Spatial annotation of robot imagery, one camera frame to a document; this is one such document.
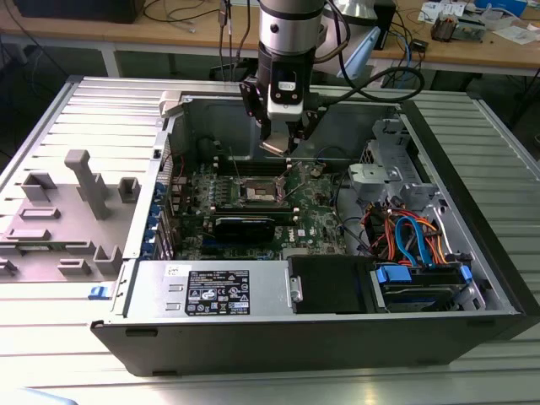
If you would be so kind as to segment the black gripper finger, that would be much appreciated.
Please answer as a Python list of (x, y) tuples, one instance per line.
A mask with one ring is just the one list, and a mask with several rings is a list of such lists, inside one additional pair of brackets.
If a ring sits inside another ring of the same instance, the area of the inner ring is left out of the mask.
[(259, 95), (255, 82), (251, 79), (241, 81), (239, 88), (246, 114), (254, 118), (260, 127), (260, 139), (267, 139), (271, 133), (271, 122), (267, 116), (264, 99)]
[(288, 151), (295, 151), (301, 141), (308, 140), (326, 114), (319, 94), (308, 94), (305, 97), (305, 108), (300, 118), (288, 122)]

